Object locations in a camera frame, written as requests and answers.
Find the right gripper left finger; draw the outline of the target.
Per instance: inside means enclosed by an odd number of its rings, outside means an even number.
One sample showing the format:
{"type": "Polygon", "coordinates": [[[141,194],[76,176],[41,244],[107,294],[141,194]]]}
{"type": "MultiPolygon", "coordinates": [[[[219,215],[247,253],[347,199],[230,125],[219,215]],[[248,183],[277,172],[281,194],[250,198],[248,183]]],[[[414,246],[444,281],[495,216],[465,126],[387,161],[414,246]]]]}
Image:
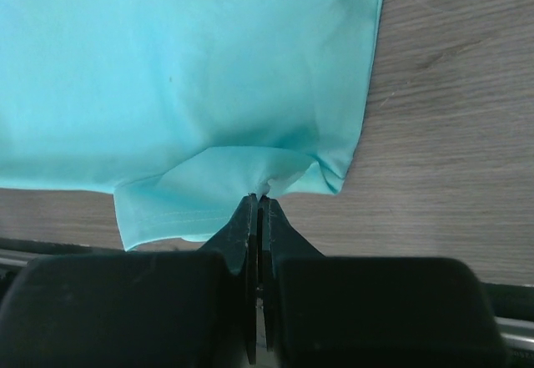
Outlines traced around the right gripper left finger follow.
{"type": "Polygon", "coordinates": [[[195,251],[45,255],[1,299],[4,367],[256,361],[257,199],[195,251]]]}

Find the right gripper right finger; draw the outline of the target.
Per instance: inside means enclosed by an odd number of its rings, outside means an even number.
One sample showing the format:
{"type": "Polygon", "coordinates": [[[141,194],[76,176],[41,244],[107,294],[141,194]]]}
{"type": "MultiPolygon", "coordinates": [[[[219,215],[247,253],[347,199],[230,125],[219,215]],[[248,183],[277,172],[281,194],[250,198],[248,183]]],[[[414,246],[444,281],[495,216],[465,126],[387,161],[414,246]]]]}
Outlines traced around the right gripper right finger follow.
{"type": "Polygon", "coordinates": [[[321,254],[259,202],[266,344],[283,367],[504,367],[472,270],[442,257],[321,254]]]}

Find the teal t shirt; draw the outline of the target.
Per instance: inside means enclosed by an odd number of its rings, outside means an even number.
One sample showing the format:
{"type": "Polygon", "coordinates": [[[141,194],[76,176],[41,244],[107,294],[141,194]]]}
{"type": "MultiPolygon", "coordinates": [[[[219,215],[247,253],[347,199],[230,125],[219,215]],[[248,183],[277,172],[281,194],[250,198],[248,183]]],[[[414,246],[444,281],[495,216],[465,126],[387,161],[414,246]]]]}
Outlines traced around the teal t shirt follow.
{"type": "Polygon", "coordinates": [[[1,0],[1,185],[113,196],[123,246],[341,191],[382,0],[1,0]]]}

